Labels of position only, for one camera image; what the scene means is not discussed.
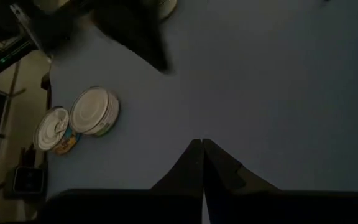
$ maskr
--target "blue table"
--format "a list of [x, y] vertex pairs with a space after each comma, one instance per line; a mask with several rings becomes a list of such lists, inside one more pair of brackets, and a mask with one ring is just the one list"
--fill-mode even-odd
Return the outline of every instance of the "blue table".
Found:
[[91, 26], [52, 66], [52, 103], [93, 85], [122, 111], [101, 138], [50, 156], [48, 196], [149, 189], [210, 138], [286, 190], [358, 191], [358, 1], [180, 0], [162, 75]]

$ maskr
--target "white can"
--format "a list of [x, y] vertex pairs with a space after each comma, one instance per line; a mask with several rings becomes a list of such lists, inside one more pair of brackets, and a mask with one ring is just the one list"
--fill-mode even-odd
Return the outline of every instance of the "white can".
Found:
[[68, 126], [69, 119], [68, 111], [61, 106], [47, 111], [33, 136], [35, 148], [59, 155], [67, 153], [81, 136]]
[[158, 15], [160, 20], [168, 18], [173, 10], [175, 10], [178, 4], [178, 0], [159, 0], [158, 3]]
[[119, 101], [100, 86], [85, 90], [70, 111], [70, 126], [83, 134], [102, 136], [110, 130], [119, 114]]

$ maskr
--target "tin can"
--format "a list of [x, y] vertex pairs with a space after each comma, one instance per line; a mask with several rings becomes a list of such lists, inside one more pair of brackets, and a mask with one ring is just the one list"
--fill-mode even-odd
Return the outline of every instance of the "tin can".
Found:
[[100, 86], [85, 90], [70, 111], [70, 126], [83, 134], [102, 136], [116, 122], [119, 114], [118, 98]]
[[81, 136], [69, 127], [69, 120], [68, 110], [61, 106], [48, 110], [35, 130], [35, 148], [42, 151], [51, 150], [58, 155], [67, 153]]
[[175, 10], [178, 0], [159, 0], [158, 2], [158, 15], [160, 20], [168, 18], [173, 10]]

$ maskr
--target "can lid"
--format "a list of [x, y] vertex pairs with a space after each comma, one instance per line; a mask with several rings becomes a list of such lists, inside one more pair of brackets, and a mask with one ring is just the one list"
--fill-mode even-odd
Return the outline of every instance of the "can lid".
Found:
[[44, 151], [55, 147], [65, 134], [69, 119], [65, 108], [59, 106], [50, 109], [34, 133], [34, 146]]
[[71, 127], [79, 132], [94, 128], [103, 118], [109, 104], [107, 90], [99, 86], [84, 91], [71, 109]]
[[158, 4], [158, 13], [160, 19], [166, 19], [176, 8], [178, 0], [160, 0]]

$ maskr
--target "pull tab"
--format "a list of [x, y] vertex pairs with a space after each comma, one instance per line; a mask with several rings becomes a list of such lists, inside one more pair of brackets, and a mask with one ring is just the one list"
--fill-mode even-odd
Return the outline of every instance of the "pull tab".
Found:
[[55, 132], [56, 134], [65, 131], [65, 126], [66, 126], [66, 122], [64, 121], [59, 121], [56, 126], [55, 126]]

